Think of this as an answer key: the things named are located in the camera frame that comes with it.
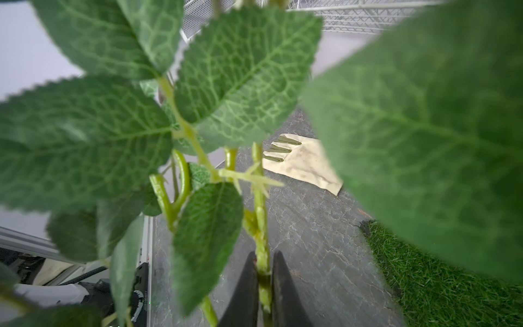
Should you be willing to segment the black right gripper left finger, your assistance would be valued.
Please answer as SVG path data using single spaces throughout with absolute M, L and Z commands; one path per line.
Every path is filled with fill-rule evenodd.
M 257 326 L 259 289 L 256 253 L 250 252 L 242 269 L 232 298 L 218 327 Z

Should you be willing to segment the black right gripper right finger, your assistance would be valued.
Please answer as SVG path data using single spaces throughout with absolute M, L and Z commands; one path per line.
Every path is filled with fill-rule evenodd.
M 300 301 L 283 253 L 279 250 L 273 256 L 272 293 L 272 321 L 274 326 L 313 326 Z

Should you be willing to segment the pink rose stem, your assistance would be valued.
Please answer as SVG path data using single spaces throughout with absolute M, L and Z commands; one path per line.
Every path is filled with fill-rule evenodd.
M 343 185 L 404 240 L 522 282 L 522 2 L 445 1 L 403 19 L 317 78 L 314 9 L 238 1 L 185 52 L 182 1 L 32 1 L 84 71 L 1 103 L 1 204 L 49 212 L 74 262 L 111 270 L 129 300 L 143 219 L 173 235 L 181 313 L 218 326 L 256 253 L 272 321 L 262 141 L 301 104 Z

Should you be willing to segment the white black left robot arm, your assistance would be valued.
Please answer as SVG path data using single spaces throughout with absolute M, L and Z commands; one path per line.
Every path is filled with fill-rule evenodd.
M 7 267 L 7 271 L 14 275 L 17 281 L 22 281 L 28 276 L 34 279 L 37 272 L 43 271 L 44 262 L 44 258 L 20 254 Z M 130 316 L 134 326 L 146 326 L 148 322 L 148 269 L 149 253 L 147 248 L 143 246 L 140 249 L 133 292 L 129 300 Z M 95 283 L 89 281 L 90 277 L 100 277 L 101 273 L 102 268 L 97 267 L 55 286 L 37 286 L 20 282 L 16 284 L 15 290 L 41 307 L 74 304 L 95 305 L 107 316 L 115 312 L 110 294 L 110 280 L 101 278 Z

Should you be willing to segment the green artificial grass mat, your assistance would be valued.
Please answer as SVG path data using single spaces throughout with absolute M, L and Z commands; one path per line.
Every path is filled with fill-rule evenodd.
M 522 286 L 453 267 L 376 221 L 359 228 L 407 326 L 522 325 Z

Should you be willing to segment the beige garden glove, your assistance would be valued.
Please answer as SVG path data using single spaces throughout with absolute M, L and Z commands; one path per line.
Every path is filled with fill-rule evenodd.
M 332 169 L 324 147 L 315 138 L 281 134 L 263 151 L 263 169 L 338 195 L 343 181 Z

